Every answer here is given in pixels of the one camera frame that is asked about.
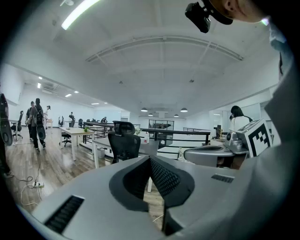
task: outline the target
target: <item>white wall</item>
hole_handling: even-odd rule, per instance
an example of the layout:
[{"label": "white wall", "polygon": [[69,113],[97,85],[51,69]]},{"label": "white wall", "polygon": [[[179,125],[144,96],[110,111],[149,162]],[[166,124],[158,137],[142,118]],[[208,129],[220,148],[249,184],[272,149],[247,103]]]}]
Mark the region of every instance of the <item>white wall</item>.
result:
[{"label": "white wall", "polygon": [[10,105],[18,105],[24,88],[22,72],[8,64],[3,64],[0,69],[0,92],[4,93]]},{"label": "white wall", "polygon": [[41,106],[45,111],[47,105],[51,106],[51,116],[53,119],[53,126],[58,127],[58,117],[64,116],[64,120],[68,120],[68,116],[71,112],[75,116],[76,121],[80,118],[86,120],[88,118],[92,119],[94,116],[94,108],[85,105],[75,104],[64,99],[58,98],[52,94],[43,93],[38,88],[26,84],[24,86],[24,91],[20,99],[20,104],[18,106],[9,106],[9,118],[12,120],[18,120],[20,116],[20,111],[24,111],[22,124],[25,124],[25,114],[27,109],[30,107],[30,102],[34,101],[36,98],[40,98]]}]

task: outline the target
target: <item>vent grille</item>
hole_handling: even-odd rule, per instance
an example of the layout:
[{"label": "vent grille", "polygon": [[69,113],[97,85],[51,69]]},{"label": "vent grille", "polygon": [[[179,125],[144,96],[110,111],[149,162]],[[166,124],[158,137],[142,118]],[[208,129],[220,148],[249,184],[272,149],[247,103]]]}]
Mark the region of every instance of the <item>vent grille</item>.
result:
[{"label": "vent grille", "polygon": [[75,215],[84,199],[71,196],[66,202],[50,217],[46,226],[57,233],[62,233],[72,217]]},{"label": "vent grille", "polygon": [[228,183],[232,183],[232,181],[234,180],[234,177],[228,177],[228,176],[223,176],[223,175],[219,175],[219,174],[215,174],[211,178],[222,181],[222,182],[228,182]]}]

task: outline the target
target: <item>black mesh chair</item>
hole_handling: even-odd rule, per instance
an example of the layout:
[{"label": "black mesh chair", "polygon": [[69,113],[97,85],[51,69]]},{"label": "black mesh chair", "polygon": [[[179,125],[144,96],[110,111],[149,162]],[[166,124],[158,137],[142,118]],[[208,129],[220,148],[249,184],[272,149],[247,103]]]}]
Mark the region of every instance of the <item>black mesh chair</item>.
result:
[{"label": "black mesh chair", "polygon": [[82,128],[83,127],[83,120],[80,118],[79,120],[78,120],[78,125]]},{"label": "black mesh chair", "polygon": [[[74,127],[74,124],[75,124],[75,120],[72,120],[71,123],[70,123],[70,128],[73,128]],[[67,134],[67,133],[61,133],[61,136],[64,137],[64,141],[62,141],[62,143],[65,143],[65,146],[67,143],[71,143],[72,141],[70,140],[71,138],[71,135]]]},{"label": "black mesh chair", "polygon": [[135,127],[130,122],[113,121],[114,131],[108,133],[113,152],[112,164],[121,160],[137,158],[141,145],[140,137],[134,135]]},{"label": "black mesh chair", "polygon": [[22,121],[23,114],[24,114],[24,112],[20,111],[20,117],[19,117],[19,120],[18,120],[18,126],[16,126],[15,124],[13,126],[11,126],[11,130],[14,131],[13,137],[15,136],[16,140],[17,140],[17,136],[20,136],[21,138],[23,138],[22,135],[18,134],[18,132],[21,132],[21,130],[22,130],[21,121]]},{"label": "black mesh chair", "polygon": [[63,116],[61,117],[61,121],[60,121],[60,117],[58,118],[58,125],[61,127],[64,125],[64,117]]}]

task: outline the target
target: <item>recessed light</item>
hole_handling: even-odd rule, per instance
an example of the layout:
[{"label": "recessed light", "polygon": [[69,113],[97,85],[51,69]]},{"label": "recessed light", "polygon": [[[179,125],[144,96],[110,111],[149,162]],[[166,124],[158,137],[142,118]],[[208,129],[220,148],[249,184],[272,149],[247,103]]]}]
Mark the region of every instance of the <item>recessed light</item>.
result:
[{"label": "recessed light", "polygon": [[73,10],[72,13],[65,19],[65,21],[62,23],[61,27],[64,30],[67,30],[68,27],[89,7],[91,7],[93,4],[98,2],[99,0],[84,0],[81,4],[77,6]]}]

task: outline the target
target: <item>backpack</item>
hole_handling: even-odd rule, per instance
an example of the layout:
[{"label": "backpack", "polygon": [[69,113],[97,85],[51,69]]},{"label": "backpack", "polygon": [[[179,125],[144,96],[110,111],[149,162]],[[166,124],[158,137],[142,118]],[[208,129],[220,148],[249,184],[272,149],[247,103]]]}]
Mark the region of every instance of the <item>backpack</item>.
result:
[{"label": "backpack", "polygon": [[37,109],[36,106],[34,106],[36,108],[37,113],[35,114],[35,116],[33,116],[34,122],[36,125],[43,125],[43,113],[42,113],[42,109]]}]

